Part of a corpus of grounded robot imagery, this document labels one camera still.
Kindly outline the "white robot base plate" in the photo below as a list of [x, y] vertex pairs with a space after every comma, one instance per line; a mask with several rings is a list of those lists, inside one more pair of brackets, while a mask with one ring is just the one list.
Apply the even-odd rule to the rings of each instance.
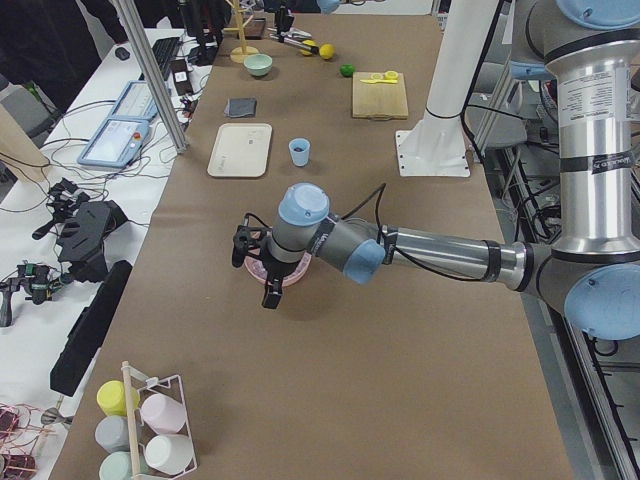
[[396, 132], [402, 176], [470, 175], [463, 109], [500, 10], [497, 0], [451, 3], [424, 116], [413, 129]]

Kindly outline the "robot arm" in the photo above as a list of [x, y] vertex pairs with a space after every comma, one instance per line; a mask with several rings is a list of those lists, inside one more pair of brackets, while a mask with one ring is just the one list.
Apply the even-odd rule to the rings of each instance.
[[231, 261], [266, 271], [275, 308], [305, 255], [364, 284], [401, 260], [466, 282], [534, 295], [604, 340], [639, 333], [639, 241], [632, 230], [630, 66], [639, 52], [635, 1], [516, 1], [509, 59], [517, 80], [555, 79], [561, 232], [549, 245], [472, 240], [334, 214], [311, 183], [289, 187], [270, 226], [240, 225]]

